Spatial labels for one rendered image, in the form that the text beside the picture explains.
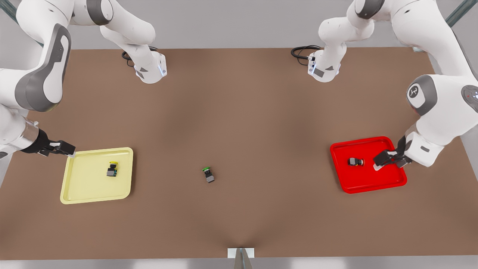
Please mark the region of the red tray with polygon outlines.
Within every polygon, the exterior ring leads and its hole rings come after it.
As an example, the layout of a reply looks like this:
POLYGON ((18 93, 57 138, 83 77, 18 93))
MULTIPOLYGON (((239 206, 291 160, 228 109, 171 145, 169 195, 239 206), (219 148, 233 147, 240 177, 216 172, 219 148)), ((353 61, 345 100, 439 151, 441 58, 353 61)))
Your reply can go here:
POLYGON ((407 177, 396 164, 374 170, 373 158, 383 150, 392 150, 393 143, 386 136, 333 143, 330 153, 340 186, 347 194, 404 186, 407 177), (364 166, 349 166, 350 157, 364 159, 364 166))

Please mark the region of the yellow tray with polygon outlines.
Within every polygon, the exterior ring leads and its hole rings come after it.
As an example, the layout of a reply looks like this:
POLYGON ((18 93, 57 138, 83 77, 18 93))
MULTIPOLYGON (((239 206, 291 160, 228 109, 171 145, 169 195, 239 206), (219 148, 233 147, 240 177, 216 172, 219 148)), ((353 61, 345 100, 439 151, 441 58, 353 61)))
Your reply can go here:
POLYGON ((60 201, 63 204, 121 200, 129 196, 133 150, 112 148, 78 151, 65 164, 60 201), (106 175, 109 162, 118 162, 116 177, 106 175))

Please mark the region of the silver frame post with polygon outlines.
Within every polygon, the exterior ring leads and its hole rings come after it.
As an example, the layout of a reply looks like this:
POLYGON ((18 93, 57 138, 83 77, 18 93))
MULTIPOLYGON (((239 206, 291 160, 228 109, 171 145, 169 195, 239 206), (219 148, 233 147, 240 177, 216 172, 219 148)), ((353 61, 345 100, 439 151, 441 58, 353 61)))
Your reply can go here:
POLYGON ((254 248, 228 248, 227 258, 234 258, 233 269, 253 269, 251 258, 255 257, 254 248))
POLYGON ((43 47, 43 44, 27 36, 17 20, 17 6, 21 0, 0 0, 0 44, 12 46, 43 47))
POLYGON ((460 0, 461 3, 447 16, 445 21, 452 28, 465 14, 467 14, 478 0, 460 0))

